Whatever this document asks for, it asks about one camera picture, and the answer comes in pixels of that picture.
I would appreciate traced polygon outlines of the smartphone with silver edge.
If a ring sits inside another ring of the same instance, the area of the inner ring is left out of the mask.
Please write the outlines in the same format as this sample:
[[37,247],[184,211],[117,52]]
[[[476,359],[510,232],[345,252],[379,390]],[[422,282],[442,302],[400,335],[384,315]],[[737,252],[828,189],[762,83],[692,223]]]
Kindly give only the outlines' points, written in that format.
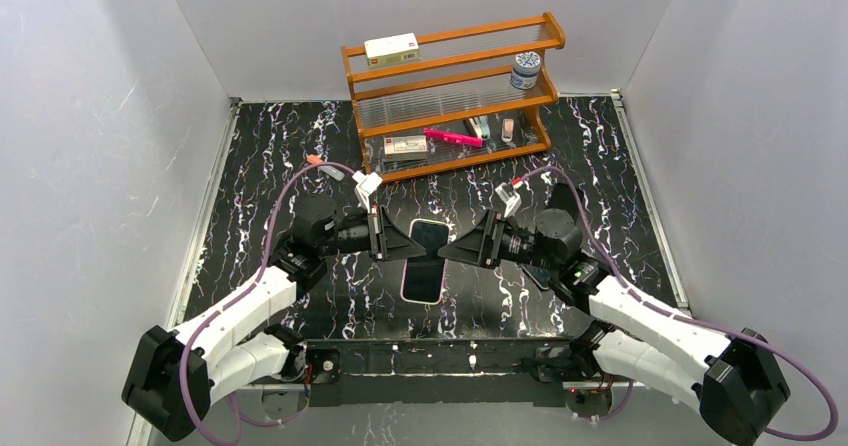
[[551,273],[546,268],[530,266],[525,264],[519,265],[524,275],[540,290],[549,291],[551,285]]

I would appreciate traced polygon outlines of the black phone case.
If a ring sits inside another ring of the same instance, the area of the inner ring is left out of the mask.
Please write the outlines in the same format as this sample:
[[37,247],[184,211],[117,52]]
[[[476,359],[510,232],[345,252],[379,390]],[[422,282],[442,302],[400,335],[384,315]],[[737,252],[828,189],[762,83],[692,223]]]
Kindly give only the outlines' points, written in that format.
[[546,209],[558,209],[567,212],[573,219],[577,219],[584,204],[584,192],[577,188],[572,192],[566,183],[556,183],[549,195]]

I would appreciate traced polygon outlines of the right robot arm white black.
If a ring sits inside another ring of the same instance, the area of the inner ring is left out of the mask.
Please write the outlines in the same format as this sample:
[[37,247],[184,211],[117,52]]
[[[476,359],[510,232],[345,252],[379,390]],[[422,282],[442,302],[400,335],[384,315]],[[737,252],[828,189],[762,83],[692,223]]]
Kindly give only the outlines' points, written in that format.
[[502,261],[546,268],[550,288],[593,322],[571,345],[582,364],[638,381],[699,413],[724,440],[752,445],[790,390],[765,339],[751,329],[715,331],[617,279],[582,250],[571,212],[546,209],[535,229],[488,211],[443,246],[447,260],[494,268]]

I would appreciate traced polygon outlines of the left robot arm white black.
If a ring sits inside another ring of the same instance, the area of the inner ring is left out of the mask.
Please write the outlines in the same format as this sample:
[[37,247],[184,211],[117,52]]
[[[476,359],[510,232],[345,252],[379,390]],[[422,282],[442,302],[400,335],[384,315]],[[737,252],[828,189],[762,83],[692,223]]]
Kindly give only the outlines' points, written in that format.
[[268,325],[327,274],[330,258],[365,252],[378,261],[425,255],[385,208],[338,212],[328,195],[300,197],[291,226],[242,286],[172,330],[154,326],[139,341],[121,392],[124,404],[171,441],[201,428],[210,407],[268,376],[302,378],[303,337]]

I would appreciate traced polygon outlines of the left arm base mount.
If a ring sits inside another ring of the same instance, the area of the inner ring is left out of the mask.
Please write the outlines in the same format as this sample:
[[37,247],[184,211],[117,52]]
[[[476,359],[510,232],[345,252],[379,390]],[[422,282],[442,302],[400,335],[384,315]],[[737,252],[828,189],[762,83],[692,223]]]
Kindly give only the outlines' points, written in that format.
[[295,380],[263,388],[261,406],[265,420],[286,424],[301,416],[310,407],[317,386],[338,382],[340,366],[338,349],[309,349],[305,370]]

